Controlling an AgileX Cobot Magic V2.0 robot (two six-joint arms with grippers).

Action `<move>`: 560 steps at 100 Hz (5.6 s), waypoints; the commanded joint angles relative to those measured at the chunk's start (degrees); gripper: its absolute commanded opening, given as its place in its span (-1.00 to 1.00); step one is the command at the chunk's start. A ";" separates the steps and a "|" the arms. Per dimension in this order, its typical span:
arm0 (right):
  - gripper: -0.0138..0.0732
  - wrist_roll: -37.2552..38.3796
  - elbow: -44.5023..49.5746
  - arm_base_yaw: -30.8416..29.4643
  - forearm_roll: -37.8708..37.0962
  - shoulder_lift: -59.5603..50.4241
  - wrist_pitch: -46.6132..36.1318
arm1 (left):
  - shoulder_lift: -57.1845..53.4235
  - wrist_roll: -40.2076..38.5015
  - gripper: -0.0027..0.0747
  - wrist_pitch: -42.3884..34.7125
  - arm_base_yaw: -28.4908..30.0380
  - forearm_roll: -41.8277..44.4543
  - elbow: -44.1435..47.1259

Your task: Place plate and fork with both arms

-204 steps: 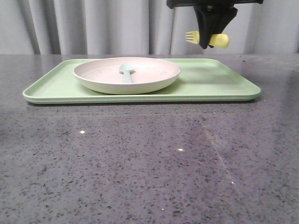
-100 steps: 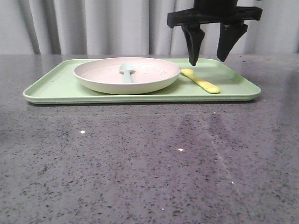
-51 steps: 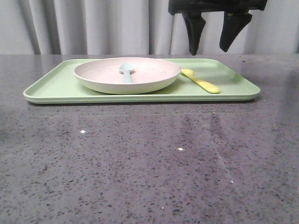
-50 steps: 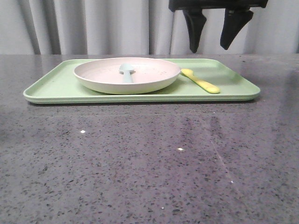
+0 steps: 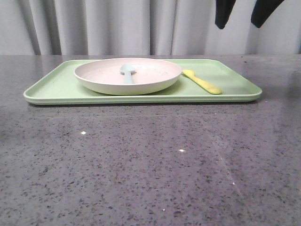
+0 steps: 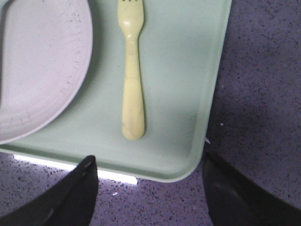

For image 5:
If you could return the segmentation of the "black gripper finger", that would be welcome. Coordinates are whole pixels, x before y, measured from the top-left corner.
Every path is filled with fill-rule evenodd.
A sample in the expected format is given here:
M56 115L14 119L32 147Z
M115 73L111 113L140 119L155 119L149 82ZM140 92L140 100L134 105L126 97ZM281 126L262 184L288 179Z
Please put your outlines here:
M282 2L284 0L257 0L252 11L251 23L256 28L261 28Z
M216 0L215 1L215 25L219 29L224 29L227 24L236 0Z

